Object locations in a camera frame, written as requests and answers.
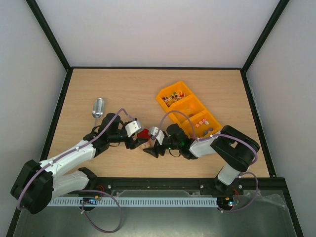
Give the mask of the red round lid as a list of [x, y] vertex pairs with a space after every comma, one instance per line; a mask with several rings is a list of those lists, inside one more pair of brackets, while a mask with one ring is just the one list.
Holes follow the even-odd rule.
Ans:
[[149, 140], [150, 139], [149, 130], [148, 129], [143, 129], [141, 132], [139, 132], [137, 134], [137, 138], [138, 139]]

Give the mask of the yellow lollipop bin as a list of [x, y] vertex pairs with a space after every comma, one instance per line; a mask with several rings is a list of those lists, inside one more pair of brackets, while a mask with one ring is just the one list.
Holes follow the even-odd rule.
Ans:
[[168, 112], [172, 104], [178, 104], [185, 97], [192, 95], [193, 92], [183, 81], [178, 81], [160, 90], [156, 100], [165, 112]]

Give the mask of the metal scoop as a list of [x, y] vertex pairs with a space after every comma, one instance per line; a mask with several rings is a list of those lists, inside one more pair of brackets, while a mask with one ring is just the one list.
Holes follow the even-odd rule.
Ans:
[[94, 117], [94, 126], [96, 126], [97, 120], [102, 117], [104, 111], [105, 101], [103, 98], [95, 100], [92, 110], [92, 116]]

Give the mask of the clear plastic cup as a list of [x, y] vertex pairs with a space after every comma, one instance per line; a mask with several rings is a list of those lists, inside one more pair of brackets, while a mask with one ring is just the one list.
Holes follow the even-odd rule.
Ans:
[[146, 148], [150, 148], [150, 147], [151, 147], [151, 140], [150, 139], [141, 145], [141, 149], [146, 149]]

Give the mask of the yellow star candy bin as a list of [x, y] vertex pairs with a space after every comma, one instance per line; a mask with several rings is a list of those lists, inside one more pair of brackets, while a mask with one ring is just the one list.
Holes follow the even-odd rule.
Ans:
[[203, 110], [192, 117], [189, 117], [190, 122], [185, 120], [181, 128], [191, 138], [194, 138], [194, 134], [197, 138], [204, 138], [208, 135], [215, 134], [222, 129], [221, 124], [216, 118], [208, 111]]

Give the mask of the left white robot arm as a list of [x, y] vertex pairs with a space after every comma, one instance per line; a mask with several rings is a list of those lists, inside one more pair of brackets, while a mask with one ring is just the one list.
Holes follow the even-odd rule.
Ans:
[[92, 171], [80, 168], [72, 174], [68, 172], [102, 154], [112, 143], [124, 143], [127, 149], [134, 150], [146, 142], [144, 138], [133, 138], [143, 130], [136, 118], [123, 122], [118, 114], [108, 113], [100, 125], [93, 127], [70, 149], [41, 162], [29, 160], [10, 191], [17, 199], [17, 209], [36, 214], [56, 197], [85, 188], [93, 189], [97, 177]]

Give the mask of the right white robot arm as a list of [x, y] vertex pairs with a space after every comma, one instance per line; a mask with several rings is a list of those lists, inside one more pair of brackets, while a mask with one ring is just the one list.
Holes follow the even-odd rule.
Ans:
[[227, 193], [233, 187], [233, 181], [258, 159], [259, 144], [235, 128], [225, 125], [222, 130], [206, 138], [194, 139], [185, 134], [177, 124], [167, 131], [152, 127], [150, 138], [155, 140], [153, 147], [143, 151], [158, 158], [167, 150], [178, 150], [186, 159], [198, 159], [205, 155], [218, 154], [226, 164], [221, 168], [214, 181], [214, 188]]

